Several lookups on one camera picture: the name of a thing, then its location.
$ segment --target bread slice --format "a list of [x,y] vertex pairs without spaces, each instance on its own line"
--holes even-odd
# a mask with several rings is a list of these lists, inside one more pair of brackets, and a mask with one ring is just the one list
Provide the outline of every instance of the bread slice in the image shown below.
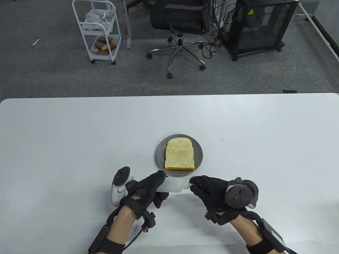
[[195,170],[193,146],[186,137],[175,137],[167,142],[166,170]]

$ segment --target floor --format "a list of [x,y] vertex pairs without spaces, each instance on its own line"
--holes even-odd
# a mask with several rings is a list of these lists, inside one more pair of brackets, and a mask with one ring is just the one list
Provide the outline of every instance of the floor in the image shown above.
[[[133,22],[132,48],[126,49],[126,25],[120,0],[112,0],[123,45],[117,65],[89,62],[70,0],[1,0],[0,101],[7,98],[146,96],[179,94],[339,92],[339,65],[315,29],[300,16],[291,21],[282,52],[271,51],[233,62],[225,48],[205,59],[206,70],[181,53],[166,70],[174,51],[154,54],[149,49],[168,45],[167,31],[155,30],[149,11],[139,6],[130,10]],[[88,5],[78,7],[81,17]],[[38,44],[31,44],[40,38]],[[186,42],[200,40],[187,36]],[[198,47],[191,49],[202,57]]]

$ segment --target gloved hand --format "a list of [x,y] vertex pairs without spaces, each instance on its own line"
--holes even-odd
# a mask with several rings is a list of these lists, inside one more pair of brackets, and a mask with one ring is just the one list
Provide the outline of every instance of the gloved hand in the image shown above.
[[[156,208],[160,208],[162,201],[167,199],[168,193],[156,192],[157,188],[164,182],[166,173],[159,170],[140,182],[127,188],[128,195],[121,199],[120,203],[129,206],[135,213],[137,219],[153,202]],[[139,199],[132,199],[131,196],[140,196]]]
[[225,200],[227,187],[233,185],[233,181],[224,181],[222,179],[208,176],[194,176],[190,179],[191,191],[198,196],[211,213],[218,213],[218,224],[223,225],[233,219],[236,219],[246,208],[230,207]]

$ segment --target tangled cables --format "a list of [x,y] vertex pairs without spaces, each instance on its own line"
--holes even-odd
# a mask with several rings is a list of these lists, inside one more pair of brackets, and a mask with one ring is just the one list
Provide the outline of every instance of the tangled cables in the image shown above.
[[[207,43],[203,44],[203,47],[201,48],[202,50],[202,55],[205,58],[212,58],[213,55],[215,55],[216,53],[218,53],[219,48],[221,46],[221,35],[223,33],[228,33],[228,31],[226,30],[226,26],[229,24],[229,21],[232,20],[233,15],[234,15],[234,10],[231,10],[229,12],[227,11],[227,8],[231,5],[234,5],[236,3],[233,4],[229,4],[226,6],[225,9],[225,14],[222,18],[222,20],[220,22],[218,22],[215,17],[215,13],[217,11],[218,8],[220,8],[221,6],[224,6],[227,4],[226,0],[223,0],[223,4],[216,6],[215,4],[215,0],[212,0],[212,4],[213,4],[213,19],[212,19],[212,24],[211,24],[211,32],[208,33],[209,35],[205,34],[203,35],[203,37],[207,40]],[[209,52],[209,55],[206,56],[204,54],[204,52]]]

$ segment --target black cabinet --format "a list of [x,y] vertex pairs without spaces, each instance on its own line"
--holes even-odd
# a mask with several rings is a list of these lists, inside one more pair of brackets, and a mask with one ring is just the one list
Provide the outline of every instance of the black cabinet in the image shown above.
[[238,0],[231,28],[223,41],[234,61],[238,56],[285,45],[281,39],[299,1]]

